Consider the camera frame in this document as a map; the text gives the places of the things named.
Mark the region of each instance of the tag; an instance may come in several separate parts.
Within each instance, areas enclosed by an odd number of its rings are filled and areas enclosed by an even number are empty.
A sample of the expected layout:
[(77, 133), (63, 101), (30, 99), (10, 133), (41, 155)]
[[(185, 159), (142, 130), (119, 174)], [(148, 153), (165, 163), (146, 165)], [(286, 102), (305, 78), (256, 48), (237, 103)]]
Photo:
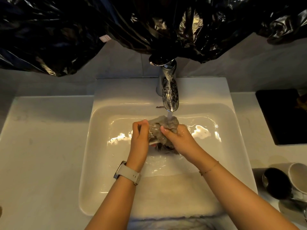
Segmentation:
[(105, 35), (103, 35), (99, 38), (102, 42), (108, 42), (109, 40), (111, 40), (110, 36), (108, 36), (107, 34), (105, 34)]

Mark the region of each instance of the white sink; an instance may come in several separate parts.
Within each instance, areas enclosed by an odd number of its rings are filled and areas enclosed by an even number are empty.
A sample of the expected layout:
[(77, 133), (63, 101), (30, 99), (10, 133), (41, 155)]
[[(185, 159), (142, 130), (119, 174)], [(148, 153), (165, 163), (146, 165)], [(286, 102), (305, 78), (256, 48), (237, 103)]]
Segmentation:
[[(79, 206), (93, 215), (114, 183), (130, 149), (132, 123), (166, 115), (157, 78), (97, 80), (84, 154)], [(227, 81), (223, 77), (177, 79), (180, 123), (199, 145), (257, 192)], [(150, 148), (137, 187), (132, 218), (217, 215), (221, 205), (197, 168), (181, 155)]]

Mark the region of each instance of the person's left arm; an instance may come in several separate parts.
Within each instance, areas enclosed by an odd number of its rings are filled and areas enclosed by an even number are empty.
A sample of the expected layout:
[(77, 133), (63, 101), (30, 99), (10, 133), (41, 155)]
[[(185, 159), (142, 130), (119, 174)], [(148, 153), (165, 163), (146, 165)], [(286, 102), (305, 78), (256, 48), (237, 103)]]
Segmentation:
[[(149, 124), (147, 120), (143, 120), (133, 123), (132, 128), (131, 147), (126, 166), (139, 173), (148, 153)], [(133, 181), (119, 176), (85, 230), (127, 229), (135, 189)]]

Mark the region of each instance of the person's left hand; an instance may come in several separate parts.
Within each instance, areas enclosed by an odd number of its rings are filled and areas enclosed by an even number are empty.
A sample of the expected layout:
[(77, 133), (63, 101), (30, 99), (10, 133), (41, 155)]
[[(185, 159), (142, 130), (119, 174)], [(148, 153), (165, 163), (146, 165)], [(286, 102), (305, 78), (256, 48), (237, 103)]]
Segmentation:
[(132, 129), (131, 147), (126, 166), (139, 173), (147, 158), (149, 123), (146, 119), (140, 122), (134, 122)]

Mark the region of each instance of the black plastic bag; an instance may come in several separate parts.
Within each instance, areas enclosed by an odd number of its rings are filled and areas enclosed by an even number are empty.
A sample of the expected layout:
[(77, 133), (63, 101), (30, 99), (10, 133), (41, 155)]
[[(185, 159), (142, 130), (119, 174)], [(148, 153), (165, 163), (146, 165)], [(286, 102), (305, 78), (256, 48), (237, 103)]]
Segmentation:
[(0, 0), (0, 67), (73, 74), (102, 48), (201, 63), (252, 32), (271, 44), (307, 36), (307, 0)]

